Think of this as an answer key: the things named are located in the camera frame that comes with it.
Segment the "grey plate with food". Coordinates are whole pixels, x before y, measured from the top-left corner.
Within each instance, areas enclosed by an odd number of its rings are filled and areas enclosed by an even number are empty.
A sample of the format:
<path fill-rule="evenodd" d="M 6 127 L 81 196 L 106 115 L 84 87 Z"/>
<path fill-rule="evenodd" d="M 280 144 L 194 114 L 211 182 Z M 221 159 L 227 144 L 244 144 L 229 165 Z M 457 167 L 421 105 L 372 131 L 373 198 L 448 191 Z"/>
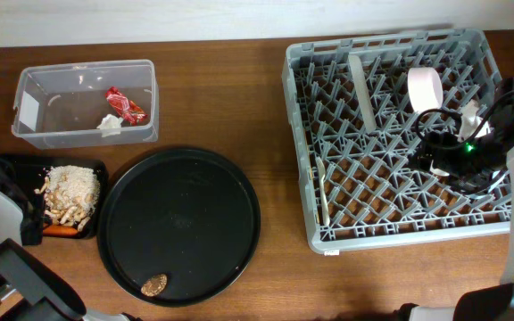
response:
<path fill-rule="evenodd" d="M 370 101 L 369 90 L 365 79 L 361 58 L 354 54 L 349 54 L 348 63 L 352 74 L 352 82 L 356 91 L 358 105 L 364 122 L 366 132 L 373 133 L 376 128 L 376 119 Z"/>

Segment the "red snack wrapper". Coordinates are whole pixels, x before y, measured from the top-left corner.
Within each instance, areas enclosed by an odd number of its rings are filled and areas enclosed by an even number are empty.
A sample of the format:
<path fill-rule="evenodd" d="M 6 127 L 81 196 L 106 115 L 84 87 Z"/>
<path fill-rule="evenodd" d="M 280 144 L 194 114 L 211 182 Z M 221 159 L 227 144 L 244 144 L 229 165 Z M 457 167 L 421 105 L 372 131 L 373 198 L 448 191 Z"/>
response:
<path fill-rule="evenodd" d="M 144 122 L 148 115 L 145 111 L 129 100 L 117 87 L 110 87 L 105 93 L 106 101 L 131 126 Z"/>

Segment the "wooden chopstick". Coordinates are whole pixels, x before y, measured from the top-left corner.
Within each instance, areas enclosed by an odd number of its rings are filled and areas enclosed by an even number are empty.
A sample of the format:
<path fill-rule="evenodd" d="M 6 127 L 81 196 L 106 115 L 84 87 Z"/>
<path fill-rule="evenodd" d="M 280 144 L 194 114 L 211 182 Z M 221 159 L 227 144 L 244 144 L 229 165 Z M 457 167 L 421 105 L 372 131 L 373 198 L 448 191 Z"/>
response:
<path fill-rule="evenodd" d="M 318 204 L 317 204 L 317 200 L 316 200 L 316 193 L 315 193 L 315 182 L 314 182 L 314 178 L 315 178 L 315 174 L 313 172 L 314 170 L 314 166 L 313 166 L 313 161 L 314 159 L 312 158 L 314 156 L 314 152 L 311 151 L 311 147 L 310 147 L 310 143 L 309 143 L 309 138 L 308 138 L 308 134 L 306 133 L 306 130 L 303 130 L 303 134 L 304 134 L 304 138 L 305 138 L 305 143 L 306 143 L 306 147 L 307 147 L 307 153 L 308 153 L 308 158 L 309 158 L 309 163 L 310 163 L 310 168 L 309 168 L 309 177 L 310 177 L 310 180 L 311 180 L 311 183 L 312 183 L 312 202 L 313 202 L 313 212 L 314 212 L 314 218 L 315 218 L 315 222 L 316 224 L 318 225 L 320 222 L 319 222 L 319 210 L 318 210 Z"/>

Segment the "white plastic fork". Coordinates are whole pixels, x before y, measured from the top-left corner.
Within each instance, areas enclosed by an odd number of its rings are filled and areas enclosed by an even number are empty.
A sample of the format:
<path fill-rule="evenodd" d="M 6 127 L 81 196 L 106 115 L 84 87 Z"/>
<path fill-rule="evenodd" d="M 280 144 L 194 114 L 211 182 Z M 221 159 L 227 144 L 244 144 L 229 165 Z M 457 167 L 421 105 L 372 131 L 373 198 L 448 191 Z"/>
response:
<path fill-rule="evenodd" d="M 315 157 L 315 162 L 318 169 L 319 174 L 319 192 L 320 192 L 320 204 L 321 204 L 321 213 L 322 213 L 322 223 L 323 226 L 329 226 L 330 224 L 330 215 L 327 204 L 327 196 L 325 192 L 325 178 L 326 178 L 326 168 L 322 159 L 319 156 Z"/>

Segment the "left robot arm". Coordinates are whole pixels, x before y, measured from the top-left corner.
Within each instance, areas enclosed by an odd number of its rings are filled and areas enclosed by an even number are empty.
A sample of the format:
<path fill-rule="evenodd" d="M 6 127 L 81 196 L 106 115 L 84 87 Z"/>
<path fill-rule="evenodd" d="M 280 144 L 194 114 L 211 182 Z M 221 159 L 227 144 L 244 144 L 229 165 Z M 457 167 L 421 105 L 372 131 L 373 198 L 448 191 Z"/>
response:
<path fill-rule="evenodd" d="M 42 220 L 35 217 L 27 195 L 16 185 L 12 167 L 0 161 L 0 306 L 17 292 L 21 300 L 1 320 L 122 320 L 125 313 L 108 315 L 87 309 L 73 288 L 22 247 L 22 231 L 42 238 Z"/>

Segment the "white cup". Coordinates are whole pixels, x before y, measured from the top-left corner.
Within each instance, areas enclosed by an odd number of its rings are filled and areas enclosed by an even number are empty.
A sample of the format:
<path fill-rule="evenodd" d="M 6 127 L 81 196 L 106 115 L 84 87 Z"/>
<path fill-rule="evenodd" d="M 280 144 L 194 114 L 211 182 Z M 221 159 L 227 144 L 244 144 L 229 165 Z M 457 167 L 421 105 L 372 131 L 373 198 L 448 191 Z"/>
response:
<path fill-rule="evenodd" d="M 433 166 L 430 167 L 430 172 L 439 177 L 448 177 L 450 175 L 448 172 L 443 171 L 441 169 L 436 169 Z"/>

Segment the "brown cookie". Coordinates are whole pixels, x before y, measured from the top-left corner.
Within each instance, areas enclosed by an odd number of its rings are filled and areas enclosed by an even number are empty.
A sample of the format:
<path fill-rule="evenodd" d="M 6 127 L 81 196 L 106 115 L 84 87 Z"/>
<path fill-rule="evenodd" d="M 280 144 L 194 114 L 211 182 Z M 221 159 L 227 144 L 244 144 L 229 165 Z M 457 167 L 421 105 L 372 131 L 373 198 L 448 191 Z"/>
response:
<path fill-rule="evenodd" d="M 168 277 L 166 274 L 152 276 L 142 285 L 141 293 L 147 297 L 154 297 L 165 290 L 167 283 Z"/>

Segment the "black round tray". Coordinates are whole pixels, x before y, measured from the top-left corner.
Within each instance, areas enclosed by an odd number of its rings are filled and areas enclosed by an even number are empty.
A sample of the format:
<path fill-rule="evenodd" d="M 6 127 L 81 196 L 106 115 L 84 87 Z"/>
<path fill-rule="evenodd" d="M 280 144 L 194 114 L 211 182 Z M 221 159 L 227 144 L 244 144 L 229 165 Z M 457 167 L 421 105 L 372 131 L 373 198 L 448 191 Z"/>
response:
<path fill-rule="evenodd" d="M 198 148 L 152 153 L 121 175 L 105 197 L 97 246 L 127 293 L 185 307 L 223 292 L 242 275 L 259 242 L 261 211 L 250 180 L 232 161 Z M 166 274 L 165 290 L 142 285 Z"/>

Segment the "white tissue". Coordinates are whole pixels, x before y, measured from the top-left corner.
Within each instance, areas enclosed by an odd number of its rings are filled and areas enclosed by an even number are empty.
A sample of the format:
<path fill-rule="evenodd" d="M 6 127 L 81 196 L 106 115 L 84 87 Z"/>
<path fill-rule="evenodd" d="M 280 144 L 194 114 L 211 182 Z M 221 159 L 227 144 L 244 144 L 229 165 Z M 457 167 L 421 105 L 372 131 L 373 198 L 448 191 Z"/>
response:
<path fill-rule="evenodd" d="M 121 133 L 122 122 L 123 118 L 108 114 L 96 128 L 101 132 L 102 137 L 116 136 Z"/>

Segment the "black rectangular tray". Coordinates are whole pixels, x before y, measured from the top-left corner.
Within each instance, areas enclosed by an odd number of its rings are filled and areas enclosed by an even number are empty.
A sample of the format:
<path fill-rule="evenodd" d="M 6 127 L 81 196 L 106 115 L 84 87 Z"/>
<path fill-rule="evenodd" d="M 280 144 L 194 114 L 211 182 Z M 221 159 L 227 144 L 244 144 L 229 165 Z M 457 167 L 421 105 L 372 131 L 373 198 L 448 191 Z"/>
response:
<path fill-rule="evenodd" d="M 91 218 L 85 231 L 74 237 L 64 237 L 73 239 L 86 239 L 96 235 L 99 213 L 107 194 L 108 171 L 104 163 L 100 160 L 69 158 L 69 157 L 46 157 L 35 155 L 2 154 L 0 161 L 4 165 L 9 165 L 12 169 L 12 178 L 17 186 L 26 194 L 30 204 L 33 206 L 33 214 L 39 220 L 38 229 L 43 234 L 43 230 L 50 226 L 50 221 L 43 216 L 43 198 L 35 195 L 34 189 L 38 188 L 44 181 L 46 172 L 51 167 L 61 167 L 73 165 L 84 168 L 91 168 L 97 175 L 101 192 L 96 207 L 96 213 Z"/>

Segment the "pile of food scraps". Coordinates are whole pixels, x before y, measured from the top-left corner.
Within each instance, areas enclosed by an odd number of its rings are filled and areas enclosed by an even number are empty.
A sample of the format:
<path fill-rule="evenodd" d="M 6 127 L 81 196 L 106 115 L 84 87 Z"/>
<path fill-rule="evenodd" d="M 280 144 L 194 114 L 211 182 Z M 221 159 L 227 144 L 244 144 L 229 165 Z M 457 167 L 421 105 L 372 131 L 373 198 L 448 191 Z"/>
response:
<path fill-rule="evenodd" d="M 91 168 L 67 165 L 51 167 L 33 192 L 43 198 L 43 216 L 50 226 L 71 226 L 79 235 L 96 213 L 101 186 Z"/>

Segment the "orange carrot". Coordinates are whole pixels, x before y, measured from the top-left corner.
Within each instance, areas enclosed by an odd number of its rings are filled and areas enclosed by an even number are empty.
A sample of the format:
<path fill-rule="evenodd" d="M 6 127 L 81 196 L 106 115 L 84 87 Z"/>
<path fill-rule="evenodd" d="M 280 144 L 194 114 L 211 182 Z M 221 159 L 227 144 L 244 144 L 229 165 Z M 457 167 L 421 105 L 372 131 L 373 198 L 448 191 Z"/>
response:
<path fill-rule="evenodd" d="M 44 236 L 53 236 L 53 237 L 74 237 L 79 233 L 79 231 L 71 226 L 57 226 L 51 225 L 43 230 Z"/>

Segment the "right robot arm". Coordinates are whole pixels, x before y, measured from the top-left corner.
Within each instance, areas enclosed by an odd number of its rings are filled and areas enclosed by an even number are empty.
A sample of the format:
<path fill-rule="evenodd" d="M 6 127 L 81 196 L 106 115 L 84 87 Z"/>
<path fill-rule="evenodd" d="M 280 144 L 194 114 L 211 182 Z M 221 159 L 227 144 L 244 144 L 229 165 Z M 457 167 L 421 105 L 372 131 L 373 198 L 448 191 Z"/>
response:
<path fill-rule="evenodd" d="M 421 144 L 409 157 L 409 166 L 419 171 L 431 168 L 447 172 L 452 186 L 468 193 L 484 191 L 476 178 L 507 169 L 511 182 L 511 215 L 508 258 L 499 285 L 467 292 L 452 308 L 426 308 L 405 304 L 397 314 L 403 320 L 514 320 L 514 77 L 502 80 L 493 104 L 479 124 L 460 126 L 458 135 L 422 134 L 413 126 Z"/>

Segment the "grey dishwasher rack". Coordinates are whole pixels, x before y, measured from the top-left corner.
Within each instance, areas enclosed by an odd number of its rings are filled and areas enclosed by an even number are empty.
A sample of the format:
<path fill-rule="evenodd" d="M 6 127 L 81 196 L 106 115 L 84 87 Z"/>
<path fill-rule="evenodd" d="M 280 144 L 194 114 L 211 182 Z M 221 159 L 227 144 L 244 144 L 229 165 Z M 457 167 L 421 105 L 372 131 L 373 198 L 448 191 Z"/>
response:
<path fill-rule="evenodd" d="M 361 116 L 349 54 L 361 58 L 376 130 Z M 478 29 L 356 37 L 290 45 L 282 72 L 287 117 L 294 136 L 308 244 L 319 254 L 506 234 L 510 180 L 502 175 L 488 193 L 466 195 L 445 178 L 408 167 L 419 138 L 408 97 L 408 71 L 434 68 L 445 109 L 476 101 L 486 109 L 501 74 Z M 309 158 L 314 152 L 319 224 L 314 218 Z M 326 168 L 330 215 L 323 226 L 315 157 Z"/>

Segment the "pink bowl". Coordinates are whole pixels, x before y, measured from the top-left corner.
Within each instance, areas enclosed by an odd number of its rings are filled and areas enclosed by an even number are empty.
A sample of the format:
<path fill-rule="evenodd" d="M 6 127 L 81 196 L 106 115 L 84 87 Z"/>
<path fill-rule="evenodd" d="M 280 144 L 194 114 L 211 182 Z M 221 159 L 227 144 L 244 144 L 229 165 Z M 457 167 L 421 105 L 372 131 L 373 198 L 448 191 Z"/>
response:
<path fill-rule="evenodd" d="M 444 101 L 443 86 L 434 68 L 411 68 L 407 77 L 410 104 L 415 113 L 439 109 Z"/>

